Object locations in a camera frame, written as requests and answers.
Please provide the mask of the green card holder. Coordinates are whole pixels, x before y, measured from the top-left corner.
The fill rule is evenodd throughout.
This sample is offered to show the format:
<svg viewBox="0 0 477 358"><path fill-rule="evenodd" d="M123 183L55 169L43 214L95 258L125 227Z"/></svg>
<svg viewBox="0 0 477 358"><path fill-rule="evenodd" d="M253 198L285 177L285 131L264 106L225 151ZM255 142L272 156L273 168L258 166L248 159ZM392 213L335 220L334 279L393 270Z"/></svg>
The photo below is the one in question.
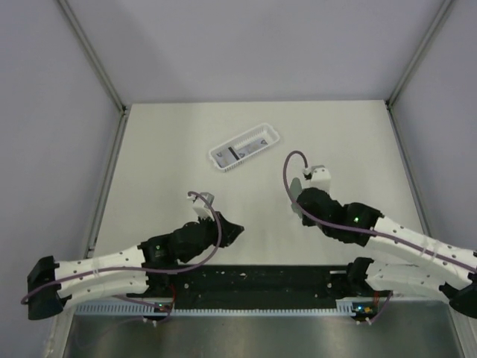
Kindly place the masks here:
<svg viewBox="0 0 477 358"><path fill-rule="evenodd" d="M290 182L289 191L292 197L291 209L300 219L302 219L302 213L295 202L298 199L298 196L303 191L303 187L299 178L293 178Z"/></svg>

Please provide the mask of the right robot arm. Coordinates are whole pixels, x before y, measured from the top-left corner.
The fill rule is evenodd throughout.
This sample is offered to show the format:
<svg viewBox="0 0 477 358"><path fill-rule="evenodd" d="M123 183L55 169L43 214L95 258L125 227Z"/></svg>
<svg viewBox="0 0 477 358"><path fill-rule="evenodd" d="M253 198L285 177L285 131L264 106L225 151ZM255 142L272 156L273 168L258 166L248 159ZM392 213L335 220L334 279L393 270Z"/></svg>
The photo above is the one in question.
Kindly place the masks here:
<svg viewBox="0 0 477 358"><path fill-rule="evenodd" d="M406 261L393 266L370 261L348 276L357 295L394 291L448 303L458 313L476 317L476 251L459 248L408 229L366 204L340 204L312 187L290 197L303 225L344 244L381 251Z"/></svg>

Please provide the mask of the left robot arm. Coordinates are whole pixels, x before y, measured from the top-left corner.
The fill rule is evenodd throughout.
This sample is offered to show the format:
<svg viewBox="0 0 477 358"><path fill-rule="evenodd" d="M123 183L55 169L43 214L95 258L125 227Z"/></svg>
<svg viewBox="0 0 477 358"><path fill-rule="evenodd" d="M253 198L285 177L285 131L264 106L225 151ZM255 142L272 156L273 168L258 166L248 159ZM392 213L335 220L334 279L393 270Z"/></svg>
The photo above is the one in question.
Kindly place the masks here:
<svg viewBox="0 0 477 358"><path fill-rule="evenodd" d="M243 226L214 213L113 254L77 261L43 257L27 276L21 303L28 308L28 319L39 321L99 298L162 295L169 276L199 268L189 261L207 249L216 253L232 245L243 231Z"/></svg>

